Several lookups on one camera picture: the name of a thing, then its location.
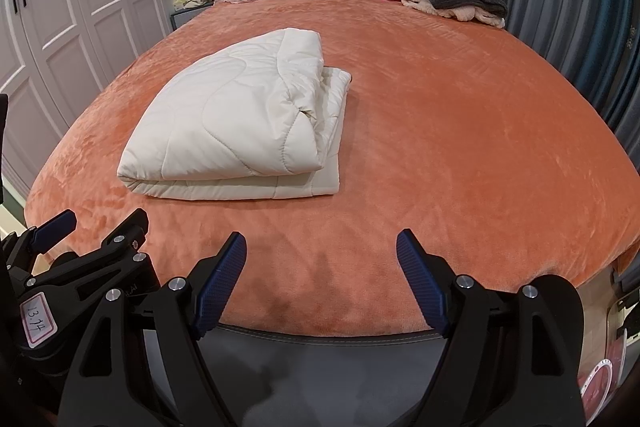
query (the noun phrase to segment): white fluffy cloth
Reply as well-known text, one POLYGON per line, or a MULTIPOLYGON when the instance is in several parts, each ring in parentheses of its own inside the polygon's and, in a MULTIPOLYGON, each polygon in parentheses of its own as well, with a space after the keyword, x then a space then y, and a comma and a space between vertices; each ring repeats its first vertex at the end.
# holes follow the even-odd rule
POLYGON ((132 192, 179 200, 338 191, 351 75, 325 68, 320 35, 287 28, 202 58, 166 84, 118 166, 132 192))
POLYGON ((470 21, 475 18, 489 26, 504 28, 504 19, 502 17, 492 15, 477 6, 461 6, 460 8, 436 10, 429 0, 401 0, 401 2, 404 6, 415 8, 416 10, 420 10, 424 13, 430 13, 431 15, 439 15, 440 17, 457 19, 463 22, 470 21))

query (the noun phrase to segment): bed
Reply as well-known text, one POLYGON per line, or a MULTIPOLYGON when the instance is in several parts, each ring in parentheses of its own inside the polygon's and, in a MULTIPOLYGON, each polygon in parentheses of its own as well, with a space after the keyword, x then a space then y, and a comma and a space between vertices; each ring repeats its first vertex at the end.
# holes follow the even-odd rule
POLYGON ((430 253, 514 291, 542 273, 574 285, 628 264, 640 237, 640 179, 579 93, 506 31, 385 0, 216 4, 124 71, 76 121, 31 189, 40 224, 71 208, 66 248, 97 248, 137 207, 162 282, 213 255, 230 232, 248 260, 222 321, 290 335, 424 331, 395 257, 411 228, 430 253), (340 191, 297 200, 177 201, 129 192, 122 150, 172 76, 278 28, 322 37, 349 71, 340 191))

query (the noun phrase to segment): gray curtain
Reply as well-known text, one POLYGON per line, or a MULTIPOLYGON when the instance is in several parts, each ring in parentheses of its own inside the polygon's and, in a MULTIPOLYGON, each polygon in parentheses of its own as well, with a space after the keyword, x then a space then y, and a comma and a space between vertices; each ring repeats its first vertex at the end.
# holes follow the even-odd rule
POLYGON ((593 105, 640 169, 640 0, 504 0, 507 29, 593 105))

